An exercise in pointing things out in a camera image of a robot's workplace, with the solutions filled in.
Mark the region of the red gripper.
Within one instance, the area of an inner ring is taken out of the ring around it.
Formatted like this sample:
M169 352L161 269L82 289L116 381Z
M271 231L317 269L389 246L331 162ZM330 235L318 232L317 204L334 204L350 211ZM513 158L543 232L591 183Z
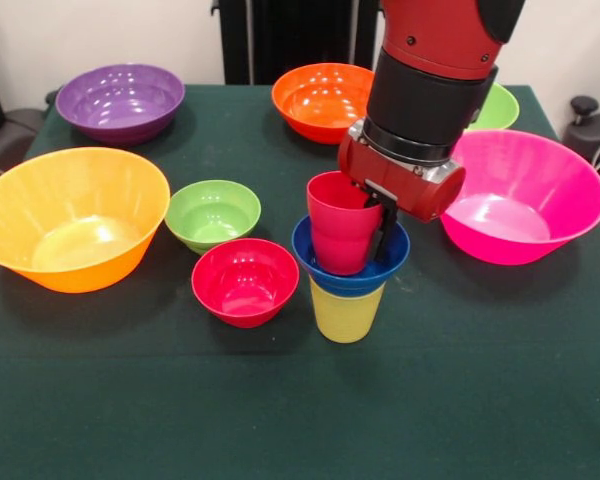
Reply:
M466 169L451 159L431 166L419 165L382 152L365 135L362 119L355 121L345 134L338 151L338 165L353 184L369 193L364 207L382 209L371 249L377 263L385 261L397 210L429 222L455 201L466 178Z

